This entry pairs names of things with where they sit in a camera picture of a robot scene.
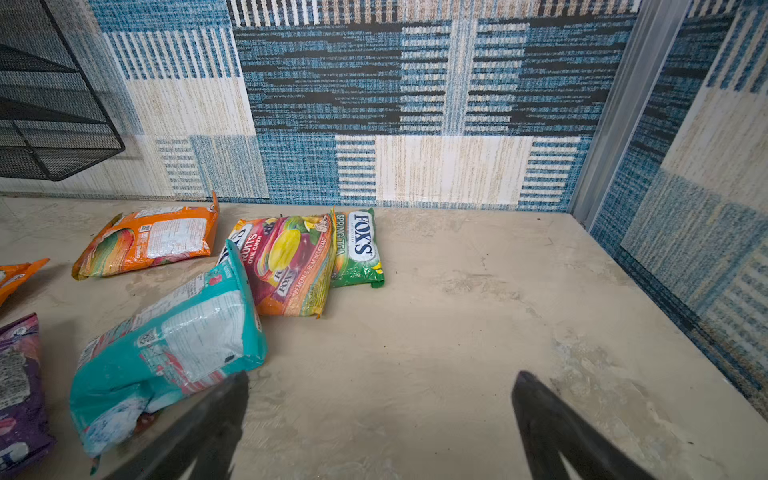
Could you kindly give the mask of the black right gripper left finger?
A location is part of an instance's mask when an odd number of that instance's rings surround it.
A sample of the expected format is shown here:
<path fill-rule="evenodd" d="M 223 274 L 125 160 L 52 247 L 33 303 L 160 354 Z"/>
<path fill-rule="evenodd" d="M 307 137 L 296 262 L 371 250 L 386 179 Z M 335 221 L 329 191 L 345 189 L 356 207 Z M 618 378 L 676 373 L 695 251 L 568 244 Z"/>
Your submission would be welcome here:
<path fill-rule="evenodd" d="M 239 372 L 211 389 L 111 479 L 229 479 L 243 434 L 249 377 Z"/>

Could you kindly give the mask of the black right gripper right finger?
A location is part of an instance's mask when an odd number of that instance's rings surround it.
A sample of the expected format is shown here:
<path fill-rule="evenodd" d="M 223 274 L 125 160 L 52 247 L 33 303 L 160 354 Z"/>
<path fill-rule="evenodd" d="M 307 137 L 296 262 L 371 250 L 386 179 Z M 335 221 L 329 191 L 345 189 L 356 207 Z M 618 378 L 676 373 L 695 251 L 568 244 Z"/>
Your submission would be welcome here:
<path fill-rule="evenodd" d="M 534 479 L 568 479 L 566 464 L 582 479 L 652 477 L 531 372 L 517 374 L 511 404 Z"/>

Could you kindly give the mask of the teal snack bag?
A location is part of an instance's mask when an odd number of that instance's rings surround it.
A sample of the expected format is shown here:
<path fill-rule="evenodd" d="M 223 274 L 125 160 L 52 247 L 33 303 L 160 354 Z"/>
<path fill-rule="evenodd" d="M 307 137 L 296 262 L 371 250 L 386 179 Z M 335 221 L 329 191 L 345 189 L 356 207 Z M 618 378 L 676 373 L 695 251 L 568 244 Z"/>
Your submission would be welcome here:
<path fill-rule="evenodd" d="M 80 354 L 70 412 L 92 459 L 152 414 L 260 367 L 268 353 L 237 244 L 218 263 L 91 340 Z"/>

